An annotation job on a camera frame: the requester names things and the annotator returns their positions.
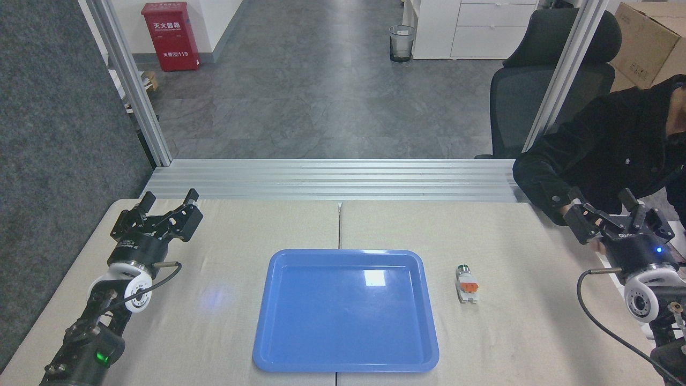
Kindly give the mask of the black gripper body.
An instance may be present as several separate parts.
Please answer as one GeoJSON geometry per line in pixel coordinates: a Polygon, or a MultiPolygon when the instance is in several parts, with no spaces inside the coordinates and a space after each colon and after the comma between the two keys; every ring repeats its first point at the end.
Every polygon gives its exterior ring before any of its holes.
{"type": "Polygon", "coordinates": [[[163,262],[171,239],[152,235],[113,235],[117,242],[109,257],[109,265],[115,262],[137,264],[147,270],[156,270],[154,265],[163,262]]]}
{"type": "Polygon", "coordinates": [[[620,268],[622,278],[654,267],[678,269],[667,242],[674,232],[642,231],[637,234],[603,231],[603,243],[610,266],[620,268]]]}

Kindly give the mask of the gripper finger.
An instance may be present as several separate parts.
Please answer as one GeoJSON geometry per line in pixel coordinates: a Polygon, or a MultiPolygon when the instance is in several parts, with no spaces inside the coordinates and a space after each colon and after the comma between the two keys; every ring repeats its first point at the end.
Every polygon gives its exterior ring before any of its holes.
{"type": "Polygon", "coordinates": [[[634,234],[644,231],[669,241],[675,237],[674,230],[666,217],[656,207],[647,207],[634,197],[633,193],[624,188],[620,191],[622,205],[630,212],[632,223],[630,229],[634,234]]]}
{"type": "Polygon", "coordinates": [[[610,214],[594,208],[579,188],[571,188],[568,196],[571,199],[571,207],[564,215],[564,220],[581,244],[588,244],[608,230],[615,233],[620,231],[620,223],[610,214]]]}
{"type": "Polygon", "coordinates": [[[191,188],[183,203],[176,209],[159,217],[147,217],[145,234],[158,240],[180,239],[188,242],[204,217],[197,200],[199,193],[191,188]]]}
{"type": "Polygon", "coordinates": [[[121,240],[128,234],[144,234],[146,216],[155,200],[156,196],[151,191],[147,191],[144,198],[132,210],[123,210],[110,233],[111,237],[114,240],[121,240]]]}

